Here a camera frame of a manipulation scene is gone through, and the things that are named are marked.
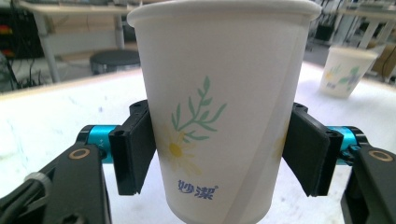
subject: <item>printed leaf design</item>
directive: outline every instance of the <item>printed leaf design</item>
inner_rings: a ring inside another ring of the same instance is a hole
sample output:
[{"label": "printed leaf design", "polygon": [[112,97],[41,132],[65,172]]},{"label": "printed leaf design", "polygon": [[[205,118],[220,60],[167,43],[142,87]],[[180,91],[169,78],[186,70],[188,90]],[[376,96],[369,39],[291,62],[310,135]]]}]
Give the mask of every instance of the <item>printed leaf design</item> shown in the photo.
[{"label": "printed leaf design", "polygon": [[331,71],[332,71],[332,73],[334,73],[334,74],[338,74],[338,73],[341,71],[341,64],[339,64],[339,65],[336,66],[336,67],[333,67]]},{"label": "printed leaf design", "polygon": [[338,81],[338,83],[344,84],[344,83],[347,83],[348,81],[349,81],[349,78],[343,77],[343,78],[341,78],[341,79]]},{"label": "printed leaf design", "polygon": [[353,67],[353,68],[350,70],[349,74],[352,75],[352,76],[356,76],[356,75],[358,74],[358,72],[359,72],[359,67],[356,66],[356,67]]},{"label": "printed leaf design", "polygon": [[210,89],[210,79],[209,77],[205,77],[204,85],[202,88],[198,89],[198,95],[200,97],[199,103],[195,104],[192,98],[189,96],[189,110],[191,113],[191,118],[186,121],[184,124],[180,125],[180,104],[177,105],[177,112],[176,116],[172,113],[172,124],[177,132],[184,132],[184,142],[189,143],[191,140],[201,141],[206,140],[209,136],[206,135],[197,135],[197,130],[192,130],[190,132],[186,132],[186,129],[193,129],[193,128],[203,128],[205,131],[209,132],[216,132],[212,124],[219,118],[227,104],[223,104],[214,114],[212,118],[209,117],[210,115],[210,105],[213,102],[213,97],[207,97],[207,94]]}]

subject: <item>desk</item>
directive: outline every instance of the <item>desk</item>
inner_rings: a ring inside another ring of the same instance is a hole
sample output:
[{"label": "desk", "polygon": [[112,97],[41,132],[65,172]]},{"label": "desk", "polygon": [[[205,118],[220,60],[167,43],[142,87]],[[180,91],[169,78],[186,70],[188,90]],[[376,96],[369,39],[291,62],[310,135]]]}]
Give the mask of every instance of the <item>desk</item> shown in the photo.
[{"label": "desk", "polygon": [[359,48],[361,49],[367,49],[370,40],[373,39],[375,29],[378,27],[380,22],[385,22],[386,25],[384,28],[382,28],[381,33],[376,39],[378,43],[387,42],[389,35],[396,24],[396,11],[394,10],[351,10],[342,8],[337,12],[341,15],[349,15],[356,18],[366,18],[367,21],[370,22],[363,35],[363,38],[361,39],[361,42],[359,43]]},{"label": "desk", "polygon": [[[20,6],[35,15],[41,46],[49,65],[52,82],[60,82],[55,56],[93,49],[118,47],[124,48],[121,15],[132,11],[132,7],[114,6],[58,6],[39,5],[20,2]],[[115,31],[98,31],[78,34],[51,34],[46,23],[46,17],[67,15],[112,15],[114,16]]]},{"label": "desk", "polygon": [[[322,71],[303,63],[295,102],[308,106],[323,124],[359,127],[373,146],[396,153],[396,89],[364,79],[348,99],[332,98],[318,92]],[[0,197],[73,145],[83,126],[121,124],[129,116],[128,106],[145,98],[141,70],[0,96]],[[117,194],[114,169],[104,167],[113,223],[182,223],[166,204],[157,156],[142,193],[133,197]],[[349,172],[337,166],[329,196],[306,198],[282,161],[271,209],[260,223],[344,223],[340,199]]]}]

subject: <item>background paper cup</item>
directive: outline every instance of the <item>background paper cup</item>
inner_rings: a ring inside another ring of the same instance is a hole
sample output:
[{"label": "background paper cup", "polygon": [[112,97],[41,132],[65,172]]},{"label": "background paper cup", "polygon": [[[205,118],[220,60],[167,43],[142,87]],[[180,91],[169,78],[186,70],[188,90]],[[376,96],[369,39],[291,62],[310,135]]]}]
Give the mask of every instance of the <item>background paper cup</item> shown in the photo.
[{"label": "background paper cup", "polygon": [[183,221],[253,223],[267,213],[319,12],[303,0],[198,0],[128,15],[166,200]]},{"label": "background paper cup", "polygon": [[377,57],[377,53],[366,49],[331,47],[320,91],[347,98]]}]

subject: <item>black cable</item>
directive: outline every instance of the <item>black cable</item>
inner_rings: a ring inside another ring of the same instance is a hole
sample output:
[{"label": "black cable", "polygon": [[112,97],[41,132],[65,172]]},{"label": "black cable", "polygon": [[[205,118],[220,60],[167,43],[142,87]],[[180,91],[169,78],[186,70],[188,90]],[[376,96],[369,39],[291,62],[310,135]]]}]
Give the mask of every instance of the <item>black cable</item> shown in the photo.
[{"label": "black cable", "polygon": [[12,66],[8,60],[6,60],[6,64],[7,64],[8,72],[11,75],[12,80],[15,82],[18,82],[17,78],[15,77],[14,71],[12,70]]},{"label": "black cable", "polygon": [[38,71],[38,85],[41,86],[41,70]]},{"label": "black cable", "polygon": [[19,198],[31,185],[33,180],[27,180],[19,185],[16,189],[11,191],[8,195],[0,199],[0,216],[6,211],[6,209]]},{"label": "black cable", "polygon": [[0,224],[12,223],[21,213],[24,206],[31,202],[35,196],[43,189],[40,182],[35,180],[32,185],[15,200],[0,216]]},{"label": "black cable", "polygon": [[33,68],[33,64],[35,64],[35,58],[33,58],[32,62],[30,63],[30,67],[29,67],[29,86],[33,87],[34,83],[33,83],[33,79],[32,79],[32,68]]},{"label": "black cable", "polygon": [[11,86],[11,90],[15,91],[14,89],[14,82],[12,81],[12,79],[9,80],[9,85]]},{"label": "black cable", "polygon": [[56,23],[53,24],[54,27],[56,26],[60,26],[62,24],[64,24],[65,22],[67,22],[69,20],[69,15],[62,17],[61,19],[59,19],[58,21],[56,21]]},{"label": "black cable", "polygon": [[390,55],[388,56],[388,58],[387,58],[387,59],[384,61],[384,63],[382,64],[382,69],[381,69],[381,75],[382,75],[382,77],[385,76],[385,65],[387,65],[387,63],[388,63],[390,57],[392,57],[392,54],[395,52],[395,50],[396,50],[396,45],[395,45],[395,47],[393,48],[393,50],[392,50],[392,52],[390,53]]},{"label": "black cable", "polygon": [[33,53],[32,51],[30,51],[28,44],[26,43],[25,39],[22,37],[21,35],[21,30],[19,25],[17,24],[17,18],[16,18],[16,13],[18,12],[18,10],[15,8],[15,3],[14,0],[10,1],[10,6],[11,6],[11,17],[12,17],[12,21],[14,23],[14,27],[13,30],[16,31],[16,34],[18,35],[17,38],[22,42],[22,46],[25,48],[25,50],[28,52],[29,56],[31,58],[33,57]]}]

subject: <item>cable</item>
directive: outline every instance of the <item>cable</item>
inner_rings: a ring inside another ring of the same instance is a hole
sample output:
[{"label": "cable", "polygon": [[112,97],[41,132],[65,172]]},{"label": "cable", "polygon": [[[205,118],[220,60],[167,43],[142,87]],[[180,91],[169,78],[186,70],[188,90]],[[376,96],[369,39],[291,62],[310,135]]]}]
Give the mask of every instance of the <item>cable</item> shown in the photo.
[{"label": "cable", "polygon": [[90,23],[88,22],[88,18],[89,18],[89,16],[87,15],[87,18],[85,19],[85,24],[87,26],[87,31],[90,32],[91,29],[90,29]]},{"label": "cable", "polygon": [[33,53],[32,51],[30,51],[29,46],[27,45],[26,41],[24,40],[24,38],[21,36],[21,30],[19,25],[16,23],[17,22],[17,18],[16,18],[16,12],[17,9],[15,8],[15,3],[14,0],[11,0],[10,2],[10,6],[11,6],[11,17],[12,17],[12,21],[14,23],[14,27],[13,29],[16,31],[16,33],[18,34],[17,38],[22,42],[22,46],[25,48],[25,50],[28,52],[29,56],[31,58],[33,58]]},{"label": "cable", "polygon": [[12,66],[11,66],[11,64],[9,63],[8,60],[6,60],[6,63],[7,63],[8,72],[9,72],[9,74],[11,76],[11,79],[9,80],[9,83],[11,84],[11,90],[15,91],[14,82],[17,83],[17,87],[18,87],[18,80],[15,77],[14,71],[12,70]]},{"label": "cable", "polygon": [[384,63],[382,64],[382,69],[381,69],[381,75],[382,75],[382,77],[385,76],[385,65],[387,65],[389,59],[392,57],[392,54],[395,52],[395,50],[396,50],[396,45],[395,45],[395,47],[393,47],[393,50],[392,50],[392,52],[390,53],[390,55],[388,56],[388,58],[387,58],[387,59],[384,61]]},{"label": "cable", "polygon": [[53,27],[57,27],[59,25],[63,25],[65,22],[69,20],[69,15],[60,18],[56,23],[53,23]]},{"label": "cable", "polygon": [[41,86],[41,70],[38,71],[38,85]]},{"label": "cable", "polygon": [[12,202],[14,202],[18,197],[21,196],[31,185],[33,181],[25,181],[21,185],[19,185],[16,189],[11,191],[8,195],[0,199],[0,216],[6,211],[7,207],[9,207]]},{"label": "cable", "polygon": [[33,181],[32,185],[6,208],[2,216],[0,216],[0,224],[12,223],[19,216],[23,207],[31,202],[42,189],[43,186],[39,181]]},{"label": "cable", "polygon": [[18,62],[19,62],[18,66],[14,65],[14,62],[15,62],[15,59],[10,59],[11,67],[13,67],[13,66],[16,67],[16,69],[12,69],[14,71],[14,74],[18,74],[22,67],[22,60],[18,60]]},{"label": "cable", "polygon": [[30,82],[30,86],[33,86],[33,79],[32,79],[33,64],[35,64],[35,58],[33,58],[32,62],[30,63],[30,67],[29,67],[29,82]]}]

